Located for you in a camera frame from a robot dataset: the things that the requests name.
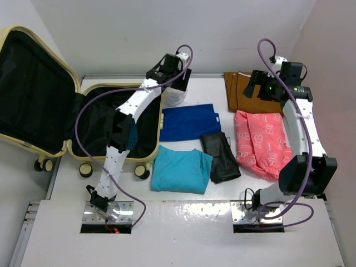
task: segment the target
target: white wall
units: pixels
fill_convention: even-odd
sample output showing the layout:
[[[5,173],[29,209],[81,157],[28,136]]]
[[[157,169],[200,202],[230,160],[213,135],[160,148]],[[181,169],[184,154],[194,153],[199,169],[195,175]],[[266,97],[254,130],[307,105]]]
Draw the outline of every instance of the white wall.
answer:
[[[0,5],[0,28],[12,24],[29,27],[62,57],[29,0],[1,0]],[[10,262],[29,201],[46,197],[50,174],[34,171],[36,158],[0,142],[0,267]]]
[[[355,10],[353,0],[318,0],[292,55],[308,67],[319,137],[338,160],[326,194],[347,266],[356,266]]]
[[[84,74],[146,73],[187,43],[194,73],[263,66],[258,40],[288,57],[315,0],[31,0],[67,63]]]

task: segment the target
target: yellow suitcase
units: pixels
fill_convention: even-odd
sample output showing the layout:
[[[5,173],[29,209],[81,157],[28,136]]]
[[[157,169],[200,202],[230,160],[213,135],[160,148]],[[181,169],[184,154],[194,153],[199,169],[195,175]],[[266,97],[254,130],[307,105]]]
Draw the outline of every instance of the yellow suitcase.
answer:
[[[82,162],[81,175],[89,177],[90,159],[74,136],[77,114],[100,93],[139,85],[97,84],[80,93],[75,73],[32,31],[12,26],[1,30],[0,38],[0,139],[37,153],[37,171],[51,171],[53,162],[49,158],[60,157],[68,150]],[[132,94],[121,92],[100,98],[82,115],[79,136],[96,159],[105,159],[107,111]],[[158,97],[138,120],[139,139],[127,158],[141,163],[139,172],[149,171],[158,151],[162,123],[162,101]]]

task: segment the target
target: black suitcase lining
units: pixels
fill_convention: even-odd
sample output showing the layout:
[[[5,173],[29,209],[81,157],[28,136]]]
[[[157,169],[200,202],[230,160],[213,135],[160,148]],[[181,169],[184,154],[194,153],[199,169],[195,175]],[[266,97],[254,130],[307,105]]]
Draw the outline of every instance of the black suitcase lining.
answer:
[[[0,132],[56,154],[74,99],[68,72],[31,37],[11,31],[0,52]]]
[[[116,90],[117,87],[98,87],[88,93],[85,101],[108,90]],[[83,113],[78,126],[78,135],[83,147],[93,156],[106,155],[106,132],[104,125],[109,110],[115,109],[125,103],[133,94],[133,91],[113,93],[103,96],[91,104]],[[128,157],[143,159],[150,156],[157,146],[157,127],[160,124],[161,97],[154,99],[137,121],[139,139],[136,146],[130,151]],[[72,138],[72,151],[76,156],[86,156],[79,148],[75,138]]]
[[[76,116],[84,103],[115,89],[99,87],[87,96],[75,93],[75,83],[65,69],[27,34],[11,31],[0,52],[0,133],[53,155],[61,151],[64,140],[72,139],[73,153],[85,156],[74,136]],[[107,112],[132,94],[105,96],[84,112],[78,130],[90,154],[105,156]],[[158,141],[159,114],[160,97],[139,118],[139,140],[128,157],[141,159],[153,153]]]

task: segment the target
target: folded clothing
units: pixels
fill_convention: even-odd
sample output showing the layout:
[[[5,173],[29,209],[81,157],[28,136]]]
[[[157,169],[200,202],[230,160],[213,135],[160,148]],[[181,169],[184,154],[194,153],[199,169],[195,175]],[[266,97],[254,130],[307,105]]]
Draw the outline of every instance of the folded clothing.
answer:
[[[204,194],[212,156],[199,150],[174,151],[160,145],[153,164],[152,191]]]
[[[256,85],[252,98],[243,95],[249,84],[251,72],[225,72],[225,87],[228,97],[229,111],[237,110],[248,113],[280,113],[283,114],[280,103],[261,100],[257,97],[260,86]]]
[[[236,160],[268,181],[278,181],[279,172],[292,159],[285,143],[282,116],[279,113],[235,115]]]
[[[241,176],[230,145],[223,132],[214,132],[200,137],[204,153],[212,156],[210,178],[218,184]]]
[[[199,139],[203,134],[221,131],[219,114],[212,104],[163,109],[161,142]]]

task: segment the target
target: pink patterned clothing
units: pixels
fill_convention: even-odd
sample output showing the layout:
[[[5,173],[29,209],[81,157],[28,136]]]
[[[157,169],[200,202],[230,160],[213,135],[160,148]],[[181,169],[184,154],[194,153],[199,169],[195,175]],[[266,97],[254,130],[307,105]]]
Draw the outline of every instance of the pink patterned clothing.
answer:
[[[250,114],[237,111],[235,130],[237,162],[268,181],[278,181],[280,170],[292,159],[285,143],[279,113]]]

